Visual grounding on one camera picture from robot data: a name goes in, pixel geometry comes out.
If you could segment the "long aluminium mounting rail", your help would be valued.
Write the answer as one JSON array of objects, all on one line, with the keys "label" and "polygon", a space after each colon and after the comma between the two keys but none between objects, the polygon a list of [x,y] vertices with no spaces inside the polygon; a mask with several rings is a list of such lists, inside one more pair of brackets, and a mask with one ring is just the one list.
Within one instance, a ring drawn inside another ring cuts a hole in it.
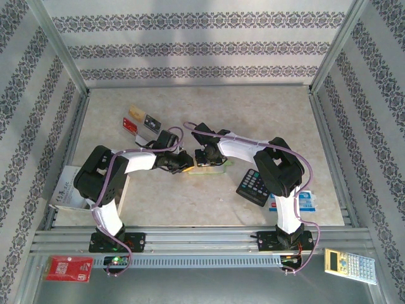
[{"label": "long aluminium mounting rail", "polygon": [[[317,234],[317,250],[335,248],[367,255],[374,244],[367,228],[323,226]],[[90,227],[55,227],[37,231],[29,249],[30,255],[88,255]],[[146,235],[144,255],[258,255],[258,242],[253,237],[260,227],[127,227],[128,232]]]}]

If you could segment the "red flat packet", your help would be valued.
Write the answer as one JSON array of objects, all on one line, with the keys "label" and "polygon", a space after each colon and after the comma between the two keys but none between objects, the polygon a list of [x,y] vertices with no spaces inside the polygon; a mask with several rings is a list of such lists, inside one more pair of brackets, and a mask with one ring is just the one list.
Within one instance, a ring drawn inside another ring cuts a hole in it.
[{"label": "red flat packet", "polygon": [[50,256],[42,279],[59,282],[88,282],[93,262],[93,258],[86,256]]}]

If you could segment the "yellow grey scientific calculator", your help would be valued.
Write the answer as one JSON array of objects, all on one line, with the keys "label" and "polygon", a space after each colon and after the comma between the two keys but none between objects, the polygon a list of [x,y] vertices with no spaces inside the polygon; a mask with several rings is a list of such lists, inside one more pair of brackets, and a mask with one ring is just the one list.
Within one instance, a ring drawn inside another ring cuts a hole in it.
[{"label": "yellow grey scientific calculator", "polygon": [[346,253],[325,248],[325,272],[363,282],[377,285],[375,260],[366,256]]}]

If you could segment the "black bank card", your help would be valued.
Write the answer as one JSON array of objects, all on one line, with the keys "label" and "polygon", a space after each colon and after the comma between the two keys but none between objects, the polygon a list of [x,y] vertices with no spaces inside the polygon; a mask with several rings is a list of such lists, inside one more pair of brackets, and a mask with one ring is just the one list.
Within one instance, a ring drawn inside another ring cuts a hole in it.
[{"label": "black bank card", "polygon": [[145,116],[144,126],[155,134],[158,134],[161,130],[161,122],[150,115]]}]

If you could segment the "black desk calculator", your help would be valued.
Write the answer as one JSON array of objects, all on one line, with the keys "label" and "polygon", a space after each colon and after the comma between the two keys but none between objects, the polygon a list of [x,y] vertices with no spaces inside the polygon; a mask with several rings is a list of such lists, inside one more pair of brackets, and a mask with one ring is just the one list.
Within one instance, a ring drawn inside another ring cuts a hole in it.
[{"label": "black desk calculator", "polygon": [[266,188],[260,174],[254,169],[249,169],[239,186],[236,193],[247,199],[251,203],[264,207],[270,196],[269,190]]}]

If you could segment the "aluminium back rail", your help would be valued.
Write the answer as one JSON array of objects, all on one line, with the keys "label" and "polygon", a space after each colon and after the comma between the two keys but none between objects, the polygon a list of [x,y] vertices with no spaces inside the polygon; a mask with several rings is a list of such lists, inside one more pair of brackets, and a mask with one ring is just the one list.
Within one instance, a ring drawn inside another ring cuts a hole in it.
[{"label": "aluminium back rail", "polygon": [[178,88],[178,87],[305,87],[312,88],[310,84],[303,83],[207,83],[207,84],[151,84],[151,85],[104,85],[104,86],[87,86],[88,90],[93,89],[144,89],[144,88]]}]

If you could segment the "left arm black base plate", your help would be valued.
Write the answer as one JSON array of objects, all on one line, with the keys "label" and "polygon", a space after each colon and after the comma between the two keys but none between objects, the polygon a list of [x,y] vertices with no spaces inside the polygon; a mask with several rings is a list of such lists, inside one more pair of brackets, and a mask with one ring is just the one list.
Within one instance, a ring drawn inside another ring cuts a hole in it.
[{"label": "left arm black base plate", "polygon": [[[140,232],[126,232],[122,241],[130,248],[131,252],[142,253],[146,243],[146,235]],[[100,232],[91,234],[89,243],[89,252],[91,253],[124,253],[127,249],[118,244],[110,237]]]}]

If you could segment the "aluminium side rail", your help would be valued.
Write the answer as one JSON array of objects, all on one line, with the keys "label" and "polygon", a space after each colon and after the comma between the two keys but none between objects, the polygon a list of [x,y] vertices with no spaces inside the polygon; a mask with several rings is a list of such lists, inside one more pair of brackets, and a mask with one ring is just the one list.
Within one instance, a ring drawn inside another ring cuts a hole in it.
[{"label": "aluminium side rail", "polygon": [[333,186],[337,196],[340,212],[344,219],[345,226],[360,228],[361,225],[352,205],[349,190],[344,180],[342,170],[339,165],[337,154],[334,149],[332,137],[330,135],[327,122],[323,115],[320,102],[311,88],[308,88],[308,98],[315,118],[316,126],[320,134],[321,143],[325,152],[326,161],[332,178]]},{"label": "aluminium side rail", "polygon": [[[90,95],[91,95],[91,90],[89,89],[87,91],[86,95],[83,95],[78,102],[77,109],[75,111],[75,115],[73,117],[72,123],[71,123],[71,128],[68,133],[69,137],[66,141],[65,144],[65,150],[63,153],[63,158],[61,160],[59,169],[58,169],[58,174],[56,176],[56,180],[53,184],[53,188],[51,191],[51,195],[53,195],[53,191],[56,189],[57,183],[59,181],[59,178],[63,172],[63,169],[66,165],[71,165],[73,161],[73,157],[75,154],[75,150],[77,147],[78,139],[80,136],[80,131],[82,129],[82,125],[84,122],[85,114],[87,111],[87,107],[89,104],[90,100]],[[56,217],[56,208],[50,204],[50,200],[47,201],[46,207],[44,209],[44,214],[42,217],[42,220],[38,226],[39,231],[48,231],[51,229],[54,218]]]}]

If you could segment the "gold bank card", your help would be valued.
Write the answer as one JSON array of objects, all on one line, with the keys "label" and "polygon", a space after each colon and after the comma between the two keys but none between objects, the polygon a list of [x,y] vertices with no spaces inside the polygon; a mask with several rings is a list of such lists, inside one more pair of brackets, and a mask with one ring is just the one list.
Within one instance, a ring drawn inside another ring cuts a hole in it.
[{"label": "gold bank card", "polygon": [[146,113],[135,105],[130,105],[128,114],[136,121],[143,123]]}]

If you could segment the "red bank card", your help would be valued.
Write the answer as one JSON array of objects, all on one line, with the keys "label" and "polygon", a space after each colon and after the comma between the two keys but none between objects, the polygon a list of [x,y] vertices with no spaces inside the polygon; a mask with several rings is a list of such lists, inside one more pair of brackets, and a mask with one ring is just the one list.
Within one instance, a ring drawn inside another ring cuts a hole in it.
[{"label": "red bank card", "polygon": [[122,126],[125,130],[127,130],[132,135],[134,135],[134,136],[137,135],[137,131],[138,131],[137,125],[135,123],[133,123],[131,120],[129,120],[128,118],[123,117]]}]

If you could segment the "white calligraphy gift box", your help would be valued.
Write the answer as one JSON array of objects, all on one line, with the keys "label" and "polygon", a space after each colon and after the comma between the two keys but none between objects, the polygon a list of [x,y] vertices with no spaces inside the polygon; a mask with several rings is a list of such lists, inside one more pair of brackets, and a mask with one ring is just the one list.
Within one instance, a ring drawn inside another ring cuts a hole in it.
[{"label": "white calligraphy gift box", "polygon": [[[57,183],[50,204],[60,210],[91,211],[97,203],[104,186],[106,171],[99,168],[89,171],[84,168],[66,166]],[[129,176],[121,170],[112,171],[99,209],[116,209],[121,212],[129,183]]]}]

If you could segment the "green card holder wallet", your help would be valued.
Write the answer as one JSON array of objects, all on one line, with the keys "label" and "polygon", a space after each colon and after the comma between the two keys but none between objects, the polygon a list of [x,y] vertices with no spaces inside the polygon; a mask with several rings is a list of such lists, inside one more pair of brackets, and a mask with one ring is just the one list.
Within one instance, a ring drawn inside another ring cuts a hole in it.
[{"label": "green card holder wallet", "polygon": [[221,166],[206,166],[206,167],[198,167],[194,166],[193,168],[186,171],[189,175],[216,175],[216,174],[225,174],[228,167],[234,165],[234,162],[231,160],[227,160]]}]

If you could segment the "blue white paper box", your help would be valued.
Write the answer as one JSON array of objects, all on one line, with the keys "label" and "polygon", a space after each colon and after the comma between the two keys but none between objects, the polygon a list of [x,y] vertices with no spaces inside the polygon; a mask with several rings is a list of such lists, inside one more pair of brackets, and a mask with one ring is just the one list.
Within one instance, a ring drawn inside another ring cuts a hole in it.
[{"label": "blue white paper box", "polygon": [[[269,211],[275,212],[277,210],[277,205],[275,197],[270,194],[268,198]],[[299,211],[300,212],[315,212],[315,195],[311,191],[303,191],[299,194]]]}]

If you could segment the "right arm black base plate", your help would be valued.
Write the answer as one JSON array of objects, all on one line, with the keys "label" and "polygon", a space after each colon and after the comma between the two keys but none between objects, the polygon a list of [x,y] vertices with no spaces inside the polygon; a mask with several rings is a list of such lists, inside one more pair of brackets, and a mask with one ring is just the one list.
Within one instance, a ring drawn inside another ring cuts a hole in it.
[{"label": "right arm black base plate", "polygon": [[293,243],[276,231],[259,231],[256,237],[259,251],[297,251],[299,245],[311,251],[315,245],[310,231],[304,231]]}]

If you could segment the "aluminium frame post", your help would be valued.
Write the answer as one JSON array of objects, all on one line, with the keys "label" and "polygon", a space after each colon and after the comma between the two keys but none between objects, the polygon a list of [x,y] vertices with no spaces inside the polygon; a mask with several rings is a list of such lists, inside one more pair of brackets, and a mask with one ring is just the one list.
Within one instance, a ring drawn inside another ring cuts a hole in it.
[{"label": "aluminium frame post", "polygon": [[335,37],[332,40],[332,43],[323,58],[319,69],[309,85],[309,93],[314,94],[317,92],[322,85],[325,77],[332,68],[336,58],[339,53],[342,51],[346,41],[348,40],[355,24],[358,19],[363,14],[363,11],[366,9],[370,0],[353,0],[350,5],[347,14],[342,22],[342,25],[335,34]]},{"label": "aluminium frame post", "polygon": [[37,19],[40,27],[46,34],[48,41],[51,43],[55,53],[60,58],[70,78],[78,88],[81,94],[87,96],[89,88],[84,82],[84,79],[79,72],[66,44],[64,43],[58,29],[53,23],[52,18],[49,16],[42,0],[26,0],[30,10]]}]

